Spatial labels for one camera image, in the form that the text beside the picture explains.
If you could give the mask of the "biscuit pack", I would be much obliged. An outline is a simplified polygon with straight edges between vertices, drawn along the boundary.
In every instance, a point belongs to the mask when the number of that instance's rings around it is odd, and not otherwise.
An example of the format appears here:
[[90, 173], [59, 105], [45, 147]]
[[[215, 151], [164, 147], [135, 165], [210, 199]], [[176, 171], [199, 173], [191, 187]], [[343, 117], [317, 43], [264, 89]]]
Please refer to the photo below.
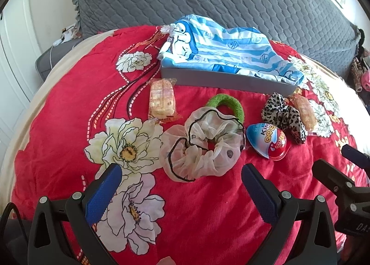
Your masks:
[[301, 96], [300, 94], [293, 94], [290, 97], [290, 100], [293, 103], [294, 107], [298, 110], [300, 114], [300, 119], [304, 124], [306, 130], [308, 132], [313, 132], [317, 125], [317, 119], [309, 100], [306, 97]]
[[182, 115], [177, 112], [174, 86], [176, 79], [154, 79], [150, 84], [148, 119], [160, 123], [179, 120]]

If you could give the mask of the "red blue surprise egg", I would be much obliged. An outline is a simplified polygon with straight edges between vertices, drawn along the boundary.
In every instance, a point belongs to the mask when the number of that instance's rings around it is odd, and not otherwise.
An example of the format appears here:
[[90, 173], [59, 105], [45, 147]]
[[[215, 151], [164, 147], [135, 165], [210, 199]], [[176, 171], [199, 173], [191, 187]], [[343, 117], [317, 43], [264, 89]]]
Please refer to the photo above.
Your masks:
[[273, 124], [258, 123], [248, 126], [247, 140], [262, 157], [280, 161], [288, 151], [287, 137]]

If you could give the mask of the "leopard print scrunchie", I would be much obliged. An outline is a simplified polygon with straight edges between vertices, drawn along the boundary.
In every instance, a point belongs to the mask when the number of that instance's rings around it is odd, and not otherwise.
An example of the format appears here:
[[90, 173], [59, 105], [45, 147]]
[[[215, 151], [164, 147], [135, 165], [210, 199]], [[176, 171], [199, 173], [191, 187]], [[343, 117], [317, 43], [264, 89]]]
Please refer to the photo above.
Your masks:
[[261, 117], [264, 122], [273, 124], [282, 131], [290, 131], [297, 144], [306, 142], [306, 129], [299, 111], [286, 104], [281, 94], [274, 92], [269, 96], [261, 111]]

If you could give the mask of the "sheer white scrunchie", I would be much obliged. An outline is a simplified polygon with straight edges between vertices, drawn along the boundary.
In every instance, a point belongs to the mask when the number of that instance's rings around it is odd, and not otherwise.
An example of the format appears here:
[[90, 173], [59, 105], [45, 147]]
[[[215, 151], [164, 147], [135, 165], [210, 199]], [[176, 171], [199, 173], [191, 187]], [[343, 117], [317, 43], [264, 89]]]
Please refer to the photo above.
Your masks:
[[245, 148], [245, 128], [235, 116], [201, 107], [184, 125], [173, 125], [161, 136], [159, 160], [175, 182], [221, 177], [238, 162]]

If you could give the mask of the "green fuzzy scrunchie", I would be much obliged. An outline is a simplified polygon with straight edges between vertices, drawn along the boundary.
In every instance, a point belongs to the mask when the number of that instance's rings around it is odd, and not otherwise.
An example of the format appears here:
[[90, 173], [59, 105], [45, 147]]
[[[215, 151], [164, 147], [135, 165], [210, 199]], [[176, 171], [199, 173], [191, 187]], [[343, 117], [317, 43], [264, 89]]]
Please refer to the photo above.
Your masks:
[[227, 106], [230, 110], [233, 111], [233, 115], [241, 122], [245, 122], [245, 113], [240, 101], [233, 96], [228, 94], [217, 94], [210, 98], [206, 107], [217, 108], [219, 106]]

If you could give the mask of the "clutter beside bed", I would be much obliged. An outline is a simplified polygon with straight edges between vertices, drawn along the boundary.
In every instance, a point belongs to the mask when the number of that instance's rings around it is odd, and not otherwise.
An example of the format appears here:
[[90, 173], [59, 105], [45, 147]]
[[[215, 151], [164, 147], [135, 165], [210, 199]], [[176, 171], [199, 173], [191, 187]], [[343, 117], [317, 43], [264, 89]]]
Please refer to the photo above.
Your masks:
[[363, 90], [369, 92], [369, 65], [365, 61], [369, 57], [369, 50], [366, 50], [363, 45], [365, 41], [364, 30], [359, 29], [359, 33], [361, 37], [358, 43], [358, 52], [351, 63], [351, 75], [357, 93], [361, 93]]

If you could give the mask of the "red floral bed quilt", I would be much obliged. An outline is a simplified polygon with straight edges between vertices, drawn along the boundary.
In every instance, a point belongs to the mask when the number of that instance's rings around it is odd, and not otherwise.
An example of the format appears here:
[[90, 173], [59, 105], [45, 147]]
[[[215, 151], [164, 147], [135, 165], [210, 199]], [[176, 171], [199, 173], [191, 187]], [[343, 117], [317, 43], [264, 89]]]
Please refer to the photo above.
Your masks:
[[312, 176], [323, 158], [357, 186], [365, 171], [341, 155], [345, 144], [369, 152], [369, 114], [362, 100], [323, 65], [282, 43], [273, 48], [308, 80], [299, 94], [318, 120], [317, 134], [292, 144], [277, 162], [251, 147], [220, 177], [171, 180], [160, 149], [183, 136], [219, 88], [175, 86], [177, 121], [150, 123], [150, 83], [160, 77], [157, 55], [166, 35], [159, 27], [123, 28], [79, 43], [50, 72], [21, 121], [1, 168], [1, 205], [14, 202], [33, 218], [42, 196], [65, 199], [84, 191], [110, 162], [123, 181], [94, 231], [118, 264], [244, 264], [267, 234], [241, 181], [252, 163], [277, 188], [312, 199], [323, 195], [337, 217], [334, 195]]

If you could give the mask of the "grey shallow tray box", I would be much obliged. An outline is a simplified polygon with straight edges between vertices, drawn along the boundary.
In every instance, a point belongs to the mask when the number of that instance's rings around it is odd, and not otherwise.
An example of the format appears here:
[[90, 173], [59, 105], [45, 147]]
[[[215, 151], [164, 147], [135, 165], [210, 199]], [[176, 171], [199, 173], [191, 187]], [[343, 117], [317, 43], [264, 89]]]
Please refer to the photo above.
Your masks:
[[217, 72], [198, 69], [170, 67], [160, 62], [162, 78], [176, 79], [178, 85], [195, 87], [212, 87], [230, 90], [241, 90], [260, 94], [277, 92], [284, 97], [294, 93], [297, 86], [279, 82], [275, 78], [263, 79], [253, 75], [241, 75], [229, 72]]

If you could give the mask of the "grey bedside stool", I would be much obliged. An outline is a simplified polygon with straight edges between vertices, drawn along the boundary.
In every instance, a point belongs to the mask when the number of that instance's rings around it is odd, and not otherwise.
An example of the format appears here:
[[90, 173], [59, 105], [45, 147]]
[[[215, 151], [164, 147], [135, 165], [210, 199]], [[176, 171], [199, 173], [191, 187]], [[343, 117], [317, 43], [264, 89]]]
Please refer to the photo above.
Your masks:
[[57, 46], [51, 46], [47, 51], [45, 51], [36, 59], [36, 71], [38, 72], [42, 81], [46, 80], [47, 76], [55, 67], [55, 65], [82, 40], [82, 38], [72, 39]]

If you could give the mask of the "white wardrobe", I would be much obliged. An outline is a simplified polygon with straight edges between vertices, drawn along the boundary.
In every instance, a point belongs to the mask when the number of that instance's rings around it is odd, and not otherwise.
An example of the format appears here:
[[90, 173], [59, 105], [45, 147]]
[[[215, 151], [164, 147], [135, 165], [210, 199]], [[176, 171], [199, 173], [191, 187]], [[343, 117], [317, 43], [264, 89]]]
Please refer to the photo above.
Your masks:
[[1, 12], [1, 162], [42, 84], [35, 67], [40, 55], [29, 0], [8, 0]]

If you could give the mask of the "grey quilted headboard cover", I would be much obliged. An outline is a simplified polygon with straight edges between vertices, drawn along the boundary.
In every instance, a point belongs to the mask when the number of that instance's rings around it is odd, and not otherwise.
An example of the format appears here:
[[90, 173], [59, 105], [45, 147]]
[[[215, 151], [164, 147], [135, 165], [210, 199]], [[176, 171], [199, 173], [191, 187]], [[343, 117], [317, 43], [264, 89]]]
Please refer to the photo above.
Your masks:
[[254, 27], [269, 39], [347, 77], [361, 31], [330, 0], [73, 0], [84, 37], [140, 25], [166, 25], [184, 15], [226, 28]]

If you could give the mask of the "blue striped cartoon cloth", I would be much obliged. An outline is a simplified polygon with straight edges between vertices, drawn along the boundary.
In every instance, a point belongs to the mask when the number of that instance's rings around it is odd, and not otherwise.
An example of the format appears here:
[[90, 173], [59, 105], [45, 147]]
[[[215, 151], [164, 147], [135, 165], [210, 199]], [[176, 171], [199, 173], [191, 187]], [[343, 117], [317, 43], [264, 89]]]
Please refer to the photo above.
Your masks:
[[157, 59], [163, 68], [246, 75], [299, 86], [304, 74], [250, 27], [224, 28], [208, 17], [186, 15], [170, 24]]

